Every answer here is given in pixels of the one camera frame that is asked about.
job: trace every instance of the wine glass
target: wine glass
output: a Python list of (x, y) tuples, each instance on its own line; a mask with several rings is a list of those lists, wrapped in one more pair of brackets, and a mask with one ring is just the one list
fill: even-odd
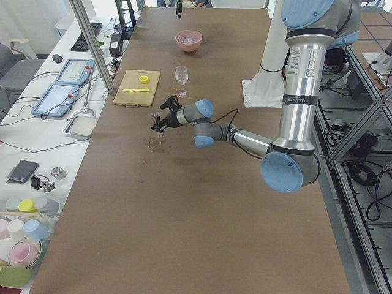
[(188, 70), (186, 66), (178, 66), (176, 67), (176, 81), (179, 83), (182, 87), (181, 90), (178, 91), (178, 96), (180, 98), (186, 98), (187, 97), (187, 92), (184, 90), (184, 85), (188, 81), (189, 75), (188, 75)]

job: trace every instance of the green cup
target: green cup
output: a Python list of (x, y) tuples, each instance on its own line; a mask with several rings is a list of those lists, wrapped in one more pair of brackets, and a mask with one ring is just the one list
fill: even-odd
[(30, 280), (29, 268), (0, 266), (0, 285), (7, 288), (22, 289)]

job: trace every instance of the white robot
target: white robot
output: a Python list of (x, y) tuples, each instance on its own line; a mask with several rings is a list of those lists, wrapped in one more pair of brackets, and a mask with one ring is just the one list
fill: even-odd
[(182, 107), (175, 96), (161, 109), (170, 114), (160, 120), (154, 114), (152, 130), (191, 123), (198, 148), (226, 141), (263, 157), (261, 174), (267, 185), (282, 193), (313, 183), (320, 162), (311, 143), (311, 130), (318, 102), (325, 52), (354, 43), (359, 34), (360, 0), (285, 0), (281, 17), (290, 47), (279, 135), (275, 140), (242, 130), (233, 124), (211, 124), (212, 103), (200, 100)]

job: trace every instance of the tablet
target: tablet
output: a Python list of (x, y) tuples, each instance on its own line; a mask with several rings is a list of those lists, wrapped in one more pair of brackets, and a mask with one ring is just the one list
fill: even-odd
[(31, 111), (34, 115), (60, 118), (71, 108), (78, 96), (79, 86), (52, 83)]
[(67, 59), (55, 82), (81, 86), (91, 73), (92, 59)]

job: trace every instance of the yellow knife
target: yellow knife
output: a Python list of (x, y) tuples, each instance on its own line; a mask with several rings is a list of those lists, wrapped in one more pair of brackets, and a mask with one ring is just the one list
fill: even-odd
[(149, 92), (148, 88), (144, 88), (144, 89), (124, 89), (124, 92)]

